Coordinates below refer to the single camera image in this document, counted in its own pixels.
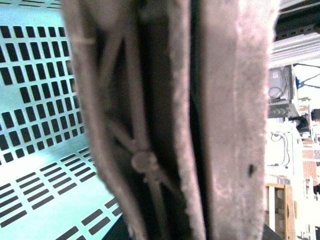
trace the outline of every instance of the dark gap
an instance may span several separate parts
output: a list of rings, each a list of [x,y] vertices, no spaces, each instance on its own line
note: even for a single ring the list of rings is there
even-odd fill
[[[18,56],[17,56],[14,44],[13,43],[6,43],[5,46],[6,46],[6,49],[8,51],[10,61],[11,62],[17,62],[18,61]]]
[[[58,73],[60,77],[63,77],[65,75],[65,70],[62,64],[62,61],[57,61],[56,66],[58,68]]]
[[[41,123],[41,125],[42,125],[42,129],[43,129],[44,135],[45,135],[45,136],[50,135],[51,132],[50,132],[50,127],[49,127],[48,122],[45,121],[45,122]]]
[[[39,141],[36,143],[37,147],[39,150],[42,150],[45,148],[44,142],[43,141]]]
[[[31,45],[32,53],[33,53],[33,58],[34,59],[41,59],[38,43],[37,42],[31,42],[30,45]]]
[[[6,163],[10,163],[14,160],[14,157],[12,156],[11,152],[4,154],[3,157]]]
[[[11,132],[9,132],[9,136],[10,136],[12,145],[13,145],[14,147],[21,144],[20,139],[19,139],[18,134],[17,134],[16,131],[11,131]]]
[[[10,76],[9,69],[7,67],[1,67],[0,68],[0,73],[2,75],[2,79],[3,79],[4,85],[11,85],[13,83],[12,79],[11,79],[11,76]]]
[[[50,37],[56,37],[57,36],[56,30],[55,30],[55,28],[53,26],[48,27],[48,29],[49,29]]]
[[[23,150],[22,148],[16,150],[16,151],[15,151],[15,154],[16,154],[16,156],[18,157],[18,159],[25,156],[25,152],[24,152],[24,150]]]
[[[44,65],[42,63],[38,63],[38,64],[36,64],[36,69],[38,71],[39,78],[41,80],[46,79],[46,73],[45,73]]]
[[[14,127],[14,121],[12,120],[11,114],[10,112],[4,112],[2,113],[2,118],[4,121],[4,124],[6,126],[7,129]]]
[[[14,26],[13,30],[14,30],[15,36],[17,38],[21,39],[24,37],[24,34],[22,32],[22,28],[20,26]]]
[[[55,72],[54,64],[52,62],[48,62],[46,66],[48,68],[50,78],[55,78],[56,72]]]
[[[3,150],[6,150],[8,149],[9,146],[8,146],[8,142],[6,140],[6,137],[5,135],[0,135],[0,150],[3,151]]]
[[[55,140],[56,140],[56,143],[57,143],[57,144],[58,144],[58,143],[61,143],[61,142],[62,142],[62,137],[61,137],[61,135],[55,136]]]
[[[58,99],[55,101],[56,103],[56,106],[58,108],[58,112],[61,114],[63,113],[65,110],[64,110],[64,106],[62,105],[62,100],[61,99]]]
[[[54,145],[53,139],[52,139],[52,138],[48,138],[48,139],[46,140],[46,144],[48,145],[48,147],[51,147],[52,145]]]
[[[60,58],[61,54],[60,54],[60,50],[59,50],[59,44],[57,41],[53,41],[52,42],[52,48],[53,48],[53,54],[55,58]]]
[[[10,30],[8,26],[0,26],[0,31],[2,33],[2,37],[4,39],[9,39],[11,38]]]
[[[51,83],[52,85],[52,89],[53,89],[53,94],[55,97],[60,96],[60,91],[59,91],[59,87],[58,87],[58,83],[56,81],[53,81]]]
[[[21,109],[14,110],[15,118],[19,125],[25,124],[26,120]]]
[[[50,53],[50,49],[49,49],[49,44],[48,44],[46,41],[42,41],[42,42],[41,42],[41,45],[42,45],[44,57],[45,57],[46,59],[51,58],[51,53]]]
[[[33,98],[34,98],[35,101],[41,100],[39,88],[38,88],[37,85],[32,85],[32,86],[31,86],[31,91],[32,91]]]
[[[31,126],[32,131],[33,131],[33,135],[35,139],[39,139],[41,138],[41,133],[40,133],[40,129],[38,125],[32,125]]]
[[[34,28],[32,26],[26,26],[25,28],[26,28],[26,33],[28,34],[29,38],[35,38],[36,37]]]
[[[29,145],[26,147],[28,154],[33,154],[36,150],[33,145]]]
[[[42,91],[43,91],[44,98],[45,99],[51,98],[51,94],[50,94],[48,83],[42,83],[41,86],[42,86]]]
[[[66,97],[64,99],[64,101],[65,101],[65,105],[66,105],[66,110],[67,111],[71,111],[72,110],[72,105],[71,105],[70,97]]]
[[[35,72],[31,64],[25,65],[25,71],[26,71],[26,74],[28,75],[28,79],[30,82],[36,80]]]
[[[30,60],[30,56],[29,56],[27,45],[24,42],[20,42],[18,44],[18,46],[20,48],[22,59],[25,60],[25,61],[26,60]]]
[[[25,143],[31,141],[31,136],[27,127],[22,128],[21,130],[22,138]]]
[[[28,115],[29,121],[33,122],[36,120],[36,115],[32,106],[28,106],[25,108],[26,114]]]
[[[67,124],[66,117],[65,116],[60,117],[60,121],[61,121],[62,129],[67,129],[68,128],[68,124]]]
[[[22,70],[21,70],[20,66],[14,66],[13,67],[13,72],[14,72],[14,75],[15,75],[16,82],[18,84],[21,84],[21,83],[25,82],[25,78],[24,78],[24,75],[22,73]]]
[[[52,123],[53,131],[54,131],[55,133],[56,133],[56,132],[59,132],[58,120],[57,120],[57,119],[52,119],[52,120],[51,120],[51,123]]]
[[[56,114],[56,112],[55,112],[55,107],[54,107],[54,104],[52,103],[52,101],[47,102],[46,106],[48,108],[49,115],[54,116]]]
[[[45,28],[43,26],[38,26],[37,29],[38,29],[39,37],[45,38],[46,37]]]
[[[44,119],[46,117],[46,112],[45,112],[44,106],[42,104],[38,104],[36,106],[36,109],[38,110],[38,114],[39,114],[40,119]]]

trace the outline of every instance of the cable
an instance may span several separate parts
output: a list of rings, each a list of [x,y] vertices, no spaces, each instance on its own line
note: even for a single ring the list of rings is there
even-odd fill
[[[283,160],[281,164],[275,163],[275,164],[270,164],[267,165],[269,167],[278,167],[278,166],[282,166],[282,167],[286,167],[288,168],[288,164],[290,163],[290,154],[289,154],[289,143],[288,143],[288,138],[286,136],[286,134],[282,131],[276,131],[276,132],[271,132],[271,140],[273,142],[278,142],[280,140],[283,140],[283,144],[284,144],[284,149],[283,149]]]

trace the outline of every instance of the perforated metal panel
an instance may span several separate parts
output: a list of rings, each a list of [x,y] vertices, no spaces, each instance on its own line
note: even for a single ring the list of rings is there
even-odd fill
[[[57,0],[0,0],[0,238],[101,239],[121,215],[96,175]]]

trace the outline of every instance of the rectangular slot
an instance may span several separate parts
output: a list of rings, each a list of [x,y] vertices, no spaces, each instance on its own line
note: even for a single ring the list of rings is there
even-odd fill
[[[79,177],[80,175],[88,172],[90,169],[91,169],[90,167],[86,167],[86,168],[82,169],[81,171],[76,172],[74,175],[75,175],[76,177]]]
[[[23,194],[24,195],[28,195],[28,194],[34,192],[35,190],[38,190],[39,188],[42,188],[44,185],[45,184],[40,183],[40,184],[38,184],[36,186],[33,186],[33,187],[29,188],[28,190],[24,191]]]
[[[67,129],[68,128],[68,124],[67,124],[66,117],[65,116],[60,117],[60,121],[61,121],[62,129]]]
[[[31,184],[34,184],[35,182],[38,182],[39,180],[40,180],[40,178],[36,177],[36,178],[32,179],[31,181],[28,181],[28,182],[20,185],[19,188],[23,189],[23,188],[25,188],[25,187],[27,187],[27,186],[29,186]]]
[[[55,97],[60,96],[60,91],[59,91],[59,87],[58,87],[58,83],[56,81],[53,81],[51,83],[52,85],[52,89],[53,89],[53,94]]]
[[[0,194],[0,199],[9,196],[10,194],[13,194],[15,192],[15,190],[11,189],[9,191],[6,191],[5,193]]]
[[[76,159],[66,163],[65,166],[69,167],[70,165],[75,164],[75,163],[79,162],[80,160],[81,160],[80,158],[76,158]]]
[[[36,80],[35,72],[31,64],[25,65],[25,71],[30,82]]]
[[[9,136],[14,147],[21,144],[16,131],[9,132]]]
[[[3,118],[4,124],[7,129],[13,128],[15,126],[10,112],[7,111],[7,112],[2,113],[2,118]]]
[[[72,158],[75,157],[75,156],[76,156],[75,154],[71,154],[71,155],[69,155],[69,156],[66,156],[66,157],[60,159],[60,162],[63,163],[63,162],[65,162],[65,161],[69,160],[69,159],[72,159]]]
[[[53,188],[58,188],[58,187],[61,187],[63,184],[66,184],[67,182],[71,181],[71,177],[67,177],[65,179],[63,179],[62,181],[56,183],[53,185]]]
[[[65,172],[62,172],[62,173],[58,174],[57,176],[54,176],[54,177],[50,178],[48,180],[48,182],[52,183],[53,181],[58,180],[59,178],[62,178],[65,175],[67,175],[67,174]]]
[[[37,208],[40,208],[42,205],[45,205],[46,203],[50,202],[51,200],[55,199],[54,196],[48,196],[47,198],[41,200],[40,202],[36,203],[32,206],[33,210],[36,210]]]
[[[48,111],[49,111],[49,115],[50,115],[50,116],[53,116],[53,115],[56,114],[55,108],[54,108],[54,104],[52,103],[52,101],[47,102],[47,103],[46,103],[46,106],[47,106],[47,108],[48,108]]]
[[[36,37],[35,30],[34,30],[34,28],[32,26],[26,26],[25,29],[26,29],[26,33],[28,34],[29,38],[35,38]]]
[[[48,62],[46,64],[46,66],[48,68],[49,77],[50,78],[55,78],[56,77],[56,72],[55,72],[54,64],[52,62]]]
[[[69,90],[68,90],[68,86],[67,86],[67,81],[66,80],[62,80],[60,83],[61,83],[63,94],[68,94]]]
[[[22,182],[23,180],[26,180],[26,179],[34,176],[34,175],[36,175],[36,173],[35,173],[35,172],[32,172],[32,173],[29,173],[29,174],[27,174],[27,175],[25,175],[25,176],[23,176],[23,177],[18,178],[18,179],[15,180],[15,181],[16,181],[17,183],[20,183],[20,182]]]
[[[0,26],[0,31],[2,33],[2,37],[4,39],[9,39],[11,38],[10,30],[8,26]]]
[[[46,59],[51,58],[51,53],[50,53],[50,49],[49,49],[49,44],[46,41],[41,42],[42,45],[42,49],[43,49],[43,53],[44,53],[44,57]]]
[[[22,70],[21,70],[20,66],[14,66],[13,67],[13,72],[14,72],[14,75],[15,75],[16,82],[18,84],[21,84],[21,83],[25,82],[25,78],[24,78],[24,75],[22,73]]]
[[[8,215],[9,213],[12,213],[13,211],[19,209],[22,207],[22,204],[21,203],[18,203],[12,207],[9,207],[7,210],[4,210],[3,212],[0,212],[0,218]]]
[[[46,37],[45,28],[43,26],[38,26],[37,29],[38,29],[39,37],[45,38]]]
[[[81,223],[84,226],[87,226],[89,223],[91,223],[93,220],[95,220],[97,217],[99,217],[103,212],[101,209],[96,210],[95,212],[91,213],[89,216],[87,216],[85,219],[81,221]]]
[[[32,202],[32,201],[34,201],[34,200],[36,200],[36,199],[40,198],[41,196],[43,196],[43,195],[47,194],[48,192],[49,192],[49,190],[48,190],[48,189],[44,189],[44,190],[42,190],[41,192],[38,192],[37,194],[35,194],[35,195],[33,195],[33,196],[29,197],[29,198],[27,199],[27,201],[30,203],[30,202]]]
[[[113,205],[115,205],[117,203],[116,198],[112,198],[110,201],[108,201],[104,206],[109,209],[111,208]]]
[[[29,133],[29,130],[28,130],[27,127],[24,127],[24,128],[21,129],[21,135],[22,135],[23,141],[24,141],[25,143],[31,141],[31,136],[30,136],[30,133]]]
[[[26,114],[28,115],[29,121],[33,122],[36,120],[36,115],[32,106],[28,106],[25,108]]]
[[[69,57],[70,55],[69,55],[69,49],[68,49],[67,41],[62,41],[61,44],[62,44],[63,55],[65,57]]]
[[[41,59],[38,43],[37,42],[31,42],[30,45],[31,45],[32,53],[33,53],[33,58],[34,59]]]
[[[0,46],[0,63],[5,63],[5,62],[6,62],[6,59],[5,59],[4,53],[2,52],[2,48]]]
[[[0,135],[0,150],[4,151],[9,148],[5,135]]]
[[[71,127],[75,126],[76,125],[76,120],[75,120],[75,116],[73,113],[69,114],[69,121],[70,121],[70,125]]]
[[[62,234],[60,237],[58,237],[56,240],[67,240],[71,236],[73,236],[75,233],[77,233],[78,231],[79,231],[79,229],[76,226],[74,226],[73,228],[71,228],[70,230],[68,230],[64,234]]]
[[[45,166],[45,167],[41,168],[41,169],[40,169],[40,172],[43,172],[43,171],[45,171],[45,170],[48,170],[48,169],[50,169],[50,168],[52,168],[52,167],[54,167],[54,166],[56,166],[56,165],[57,165],[57,163],[54,162],[54,163],[52,163],[52,164],[50,164],[50,165],[48,165],[48,166]]]
[[[57,61],[56,66],[58,68],[58,73],[60,77],[63,77],[65,75],[65,70],[62,64],[62,61]]]
[[[57,36],[56,30],[55,30],[55,28],[54,28],[53,26],[48,27],[48,29],[49,29],[49,35],[50,35],[50,37],[54,38],[54,37]]]
[[[38,71],[39,78],[41,80],[46,79],[45,68],[42,63],[36,64],[36,69]]]
[[[15,34],[15,37],[18,38],[18,39],[21,39],[24,37],[24,34],[22,32],[22,27],[20,26],[14,26],[13,27],[13,30],[14,30],[14,34]]]
[[[92,228],[89,229],[89,233],[91,235],[96,234],[99,232],[105,225],[110,223],[110,219],[106,216],[101,221],[99,221],[96,225],[94,225]]]
[[[76,183],[72,183],[72,184],[70,184],[69,186],[66,186],[65,188],[63,188],[63,189],[61,189],[60,191],[58,191],[58,194],[59,194],[59,195],[62,195],[62,194],[64,194],[64,193],[66,193],[67,191],[73,189],[75,186],[77,186],[77,184],[76,184]]]
[[[40,96],[38,85],[32,85],[31,86],[31,91],[32,91],[33,98],[34,98],[35,101],[41,100],[41,96]]]
[[[92,178],[93,176],[95,176],[96,173],[95,172],[91,172],[90,174],[88,174],[87,176],[84,176],[83,178],[80,179],[80,182],[85,182],[87,181],[88,179]]]
[[[31,126],[32,131],[33,131],[33,136],[35,139],[41,138],[41,133],[38,125],[32,125]]]
[[[45,99],[51,98],[50,90],[49,90],[49,85],[48,83],[42,83],[41,84],[43,95]]]
[[[61,167],[57,167],[57,168],[55,168],[55,169],[53,169],[53,170],[48,171],[47,173],[45,173],[44,176],[45,176],[45,177],[48,177],[48,176],[50,176],[50,175],[52,175],[52,174],[54,174],[54,173],[56,173],[56,172],[59,172],[61,169],[62,169]]]
[[[57,119],[52,119],[52,120],[51,120],[51,123],[52,123],[53,131],[54,131],[55,133],[56,133],[56,132],[59,132],[58,120],[57,120]]]
[[[4,85],[11,85],[13,83],[12,78],[10,76],[9,69],[7,67],[1,67],[0,73],[1,73]]]
[[[40,119],[44,119],[45,117],[47,117],[44,106],[42,104],[38,104],[36,106],[36,109],[38,110],[38,114],[39,114]]]
[[[57,41],[53,41],[52,42],[52,48],[53,48],[53,54],[55,58],[60,58],[61,57],[61,53],[59,50],[59,45]]]
[[[55,101],[55,103],[56,103],[56,107],[58,108],[58,112],[62,114],[65,111],[64,106],[62,105],[62,100],[58,99]]]
[[[6,43],[6,50],[9,54],[9,58],[11,62],[17,62],[18,61],[18,56],[17,56],[17,52],[15,49],[15,45],[13,43]]]
[[[50,135],[51,132],[50,132],[50,127],[49,127],[48,122],[45,121],[45,122],[41,123],[41,125],[42,125],[42,129],[43,129],[44,135],[45,135],[45,136]]]
[[[72,110],[72,105],[71,105],[70,97],[66,97],[64,99],[64,101],[65,101],[66,110],[67,111],[71,111]]]
[[[1,222],[1,223],[0,223],[0,226],[1,226],[2,228],[4,228],[5,226],[13,223],[14,221],[22,218],[22,217],[25,216],[25,215],[27,215],[27,212],[26,212],[26,211],[22,211],[22,212],[18,213],[17,215],[14,215],[14,216],[10,217],[9,219]]]
[[[20,42],[18,46],[20,48],[22,59],[25,61],[30,60],[27,45],[24,42]]]
[[[81,168],[82,166],[86,165],[84,162],[79,163],[78,165],[70,168],[70,171],[73,172],[74,170],[77,170],[79,168]]]

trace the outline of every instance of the black spot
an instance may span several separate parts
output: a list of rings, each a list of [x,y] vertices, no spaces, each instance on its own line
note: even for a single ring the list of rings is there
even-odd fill
[[[256,166],[253,164],[250,164],[248,168],[248,177],[251,178],[256,170],[257,170]]]

